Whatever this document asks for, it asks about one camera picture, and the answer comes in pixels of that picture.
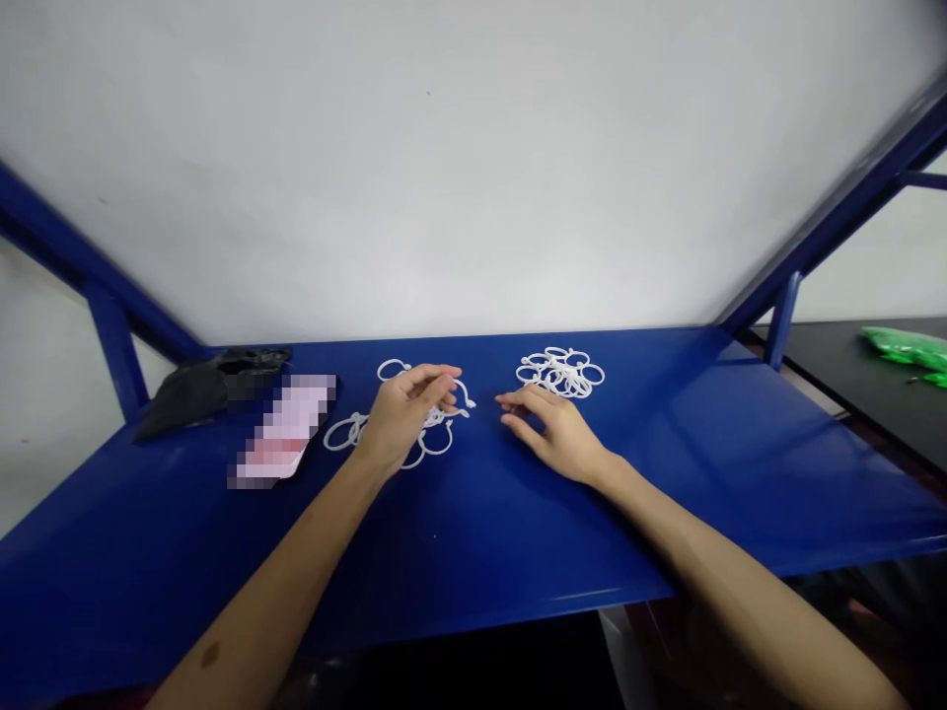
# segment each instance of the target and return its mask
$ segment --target green plastic bag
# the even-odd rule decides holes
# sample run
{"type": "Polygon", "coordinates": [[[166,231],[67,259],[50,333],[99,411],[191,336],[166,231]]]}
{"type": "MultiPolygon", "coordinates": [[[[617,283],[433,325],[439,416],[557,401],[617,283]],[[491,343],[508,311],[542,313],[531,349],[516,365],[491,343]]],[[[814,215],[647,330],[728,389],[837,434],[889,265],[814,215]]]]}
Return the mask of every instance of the green plastic bag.
{"type": "Polygon", "coordinates": [[[862,328],[871,344],[881,350],[885,360],[920,365],[935,370],[925,380],[947,389],[947,340],[933,335],[868,325],[862,328]]]}

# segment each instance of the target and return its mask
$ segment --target blue metal beam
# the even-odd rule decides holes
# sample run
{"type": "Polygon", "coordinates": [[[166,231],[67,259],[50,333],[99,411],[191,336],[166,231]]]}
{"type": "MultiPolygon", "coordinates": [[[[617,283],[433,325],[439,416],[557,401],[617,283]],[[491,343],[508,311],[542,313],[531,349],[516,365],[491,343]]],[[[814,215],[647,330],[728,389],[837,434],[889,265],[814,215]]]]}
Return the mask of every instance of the blue metal beam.
{"type": "Polygon", "coordinates": [[[898,175],[898,182],[904,186],[930,187],[931,189],[947,189],[947,176],[936,173],[922,173],[920,171],[904,171],[898,175]]]}
{"type": "Polygon", "coordinates": [[[145,388],[145,378],[141,374],[125,311],[95,281],[86,284],[85,294],[99,332],[102,350],[106,354],[121,412],[126,422],[136,421],[141,408],[148,403],[148,390],[145,388]]]}
{"type": "Polygon", "coordinates": [[[947,76],[913,103],[911,110],[724,309],[716,324],[734,337],[745,332],[774,304],[793,273],[811,273],[901,191],[899,174],[923,170],[945,147],[947,76]]]}
{"type": "Polygon", "coordinates": [[[99,284],[135,334],[172,362],[200,357],[202,346],[190,333],[2,164],[0,233],[80,293],[99,284]]]}
{"type": "Polygon", "coordinates": [[[776,305],[773,307],[772,322],[769,324],[769,333],[766,335],[765,360],[776,372],[779,372],[779,368],[782,367],[782,355],[786,352],[789,328],[792,325],[792,310],[796,307],[796,295],[799,293],[800,283],[802,283],[802,274],[795,271],[782,287],[776,298],[776,305]]]}

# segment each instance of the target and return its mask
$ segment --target pile of white rings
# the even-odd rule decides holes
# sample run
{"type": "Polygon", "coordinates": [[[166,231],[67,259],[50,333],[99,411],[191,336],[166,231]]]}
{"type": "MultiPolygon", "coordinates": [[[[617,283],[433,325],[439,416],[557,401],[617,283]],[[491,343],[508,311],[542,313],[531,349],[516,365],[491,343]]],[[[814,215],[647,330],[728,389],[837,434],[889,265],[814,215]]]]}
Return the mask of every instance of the pile of white rings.
{"type": "MultiPolygon", "coordinates": [[[[391,378],[382,377],[382,370],[384,370],[389,365],[398,363],[401,365],[401,371],[398,372],[393,377],[403,374],[407,370],[411,369],[411,366],[407,363],[403,363],[401,360],[392,359],[386,360],[381,365],[378,366],[378,379],[382,382],[390,380],[391,378]]],[[[457,386],[464,391],[464,404],[473,409],[476,407],[476,402],[474,402],[467,393],[467,386],[462,383],[460,380],[454,380],[457,386]]],[[[417,436],[417,445],[421,448],[421,455],[412,463],[406,463],[401,467],[402,470],[406,468],[414,468],[421,460],[424,459],[425,454],[430,454],[431,456],[440,456],[448,449],[451,448],[451,444],[454,443],[454,434],[451,433],[451,424],[454,422],[451,421],[451,417],[455,417],[460,414],[465,419],[470,418],[470,413],[466,409],[455,409],[450,414],[441,409],[439,406],[432,406],[430,411],[427,412],[427,418],[424,420],[424,427],[421,429],[421,433],[417,436]],[[431,427],[435,427],[438,424],[446,421],[447,422],[447,446],[441,449],[440,451],[431,451],[424,445],[424,435],[427,433],[427,430],[431,427]]],[[[326,436],[323,438],[323,445],[330,451],[339,451],[348,446],[358,446],[359,440],[362,438],[362,431],[365,428],[365,422],[368,421],[368,414],[359,414],[358,412],[353,413],[348,419],[342,419],[342,421],[335,423],[332,427],[326,432],[326,436]],[[348,439],[337,446],[332,446],[328,440],[332,436],[332,432],[338,429],[340,426],[348,424],[348,439]]]]}
{"type": "Polygon", "coordinates": [[[549,347],[544,352],[533,353],[520,360],[516,379],[527,385],[536,384],[561,397],[584,399],[592,393],[592,387],[605,381],[605,371],[592,364],[592,358],[580,350],[549,347]],[[585,376],[586,370],[595,370],[599,378],[595,381],[585,376]]]}

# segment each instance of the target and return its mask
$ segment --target wrist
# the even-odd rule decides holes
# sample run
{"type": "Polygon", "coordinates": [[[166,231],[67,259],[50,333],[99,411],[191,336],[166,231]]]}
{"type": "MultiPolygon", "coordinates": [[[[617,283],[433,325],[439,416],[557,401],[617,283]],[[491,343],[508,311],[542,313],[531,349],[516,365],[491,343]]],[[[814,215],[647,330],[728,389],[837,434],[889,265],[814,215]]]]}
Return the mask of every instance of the wrist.
{"type": "Polygon", "coordinates": [[[633,477],[640,478],[641,474],[618,454],[605,449],[603,455],[590,468],[586,482],[599,493],[607,494],[616,483],[628,481],[633,477]]]}
{"type": "Polygon", "coordinates": [[[355,449],[348,457],[348,461],[342,465],[339,473],[343,472],[349,476],[376,481],[381,484],[391,478],[391,474],[386,471],[384,464],[380,463],[377,458],[372,457],[367,450],[362,451],[360,449],[355,449]]]}

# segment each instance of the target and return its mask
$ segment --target scar on arm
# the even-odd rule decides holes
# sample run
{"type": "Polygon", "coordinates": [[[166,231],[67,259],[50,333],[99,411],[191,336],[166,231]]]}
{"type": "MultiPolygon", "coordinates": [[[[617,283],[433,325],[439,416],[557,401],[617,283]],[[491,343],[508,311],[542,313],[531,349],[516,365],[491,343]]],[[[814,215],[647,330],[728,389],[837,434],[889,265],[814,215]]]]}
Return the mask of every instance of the scar on arm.
{"type": "Polygon", "coordinates": [[[220,641],[214,641],[210,646],[207,647],[207,650],[204,651],[204,656],[200,660],[200,666],[205,668],[210,668],[217,662],[217,658],[220,656],[220,641]]]}

